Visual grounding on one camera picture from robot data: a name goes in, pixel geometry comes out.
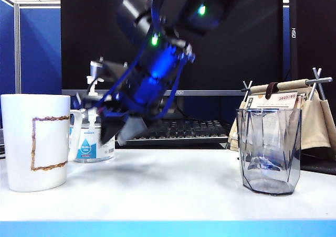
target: leather strap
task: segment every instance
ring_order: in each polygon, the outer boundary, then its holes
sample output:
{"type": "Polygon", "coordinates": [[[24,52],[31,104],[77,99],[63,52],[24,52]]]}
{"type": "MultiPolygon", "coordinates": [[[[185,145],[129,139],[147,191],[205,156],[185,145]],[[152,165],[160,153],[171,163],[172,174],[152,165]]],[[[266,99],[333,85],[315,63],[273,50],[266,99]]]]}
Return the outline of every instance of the leather strap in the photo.
{"type": "Polygon", "coordinates": [[[266,95],[265,95],[267,100],[271,98],[271,95],[273,93],[276,93],[279,91],[277,88],[277,84],[278,84],[277,82],[271,82],[270,84],[268,84],[267,89],[266,89],[266,95]]]}

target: transparent cup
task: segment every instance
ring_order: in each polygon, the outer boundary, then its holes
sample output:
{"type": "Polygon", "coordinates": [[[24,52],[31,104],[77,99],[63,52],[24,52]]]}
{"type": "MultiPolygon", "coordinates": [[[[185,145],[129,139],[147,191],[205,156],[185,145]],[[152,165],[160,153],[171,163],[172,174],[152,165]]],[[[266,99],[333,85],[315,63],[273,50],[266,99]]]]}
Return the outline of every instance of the transparent cup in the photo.
{"type": "Polygon", "coordinates": [[[238,109],[237,129],[243,185],[292,194],[300,177],[301,110],[238,109]]]}

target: table surface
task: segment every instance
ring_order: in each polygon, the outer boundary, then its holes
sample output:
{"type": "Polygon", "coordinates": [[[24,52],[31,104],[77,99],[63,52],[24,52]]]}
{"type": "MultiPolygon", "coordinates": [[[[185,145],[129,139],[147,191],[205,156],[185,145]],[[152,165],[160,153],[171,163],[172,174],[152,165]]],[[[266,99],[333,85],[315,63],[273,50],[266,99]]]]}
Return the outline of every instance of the table surface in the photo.
{"type": "Polygon", "coordinates": [[[287,196],[243,187],[238,153],[118,149],[101,163],[68,164],[65,184],[13,192],[0,160],[0,221],[336,219],[336,176],[301,172],[287,196]]]}

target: canvas bag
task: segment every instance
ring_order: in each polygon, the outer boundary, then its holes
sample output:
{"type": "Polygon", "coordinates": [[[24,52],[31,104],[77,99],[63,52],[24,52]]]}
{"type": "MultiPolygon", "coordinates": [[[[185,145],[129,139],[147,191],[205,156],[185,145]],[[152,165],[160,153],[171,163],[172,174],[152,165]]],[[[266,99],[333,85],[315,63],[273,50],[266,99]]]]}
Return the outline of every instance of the canvas bag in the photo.
{"type": "MultiPolygon", "coordinates": [[[[265,94],[268,85],[251,87],[251,94],[265,94]]],[[[297,91],[298,94],[305,93],[306,101],[302,106],[302,131],[301,131],[301,149],[310,149],[315,147],[330,148],[329,158],[336,160],[336,127],[331,115],[328,100],[320,100],[318,92],[315,90],[311,101],[308,96],[312,87],[306,85],[306,79],[281,82],[277,84],[281,92],[297,91]]],[[[245,102],[240,104],[240,109],[244,108],[245,102]]],[[[236,120],[232,125],[228,142],[230,149],[238,151],[238,135],[236,120]]]]}

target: mug handle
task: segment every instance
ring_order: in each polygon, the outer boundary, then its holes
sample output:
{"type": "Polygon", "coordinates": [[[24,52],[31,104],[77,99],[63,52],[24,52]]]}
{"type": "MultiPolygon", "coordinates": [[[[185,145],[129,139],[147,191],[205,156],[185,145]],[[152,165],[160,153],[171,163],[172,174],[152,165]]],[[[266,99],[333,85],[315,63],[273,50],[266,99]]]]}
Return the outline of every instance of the mug handle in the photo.
{"type": "Polygon", "coordinates": [[[82,127],[82,113],[79,110],[70,110],[70,114],[74,115],[75,121],[71,132],[71,146],[68,154],[68,161],[73,161],[77,157],[80,130],[82,127]]]}

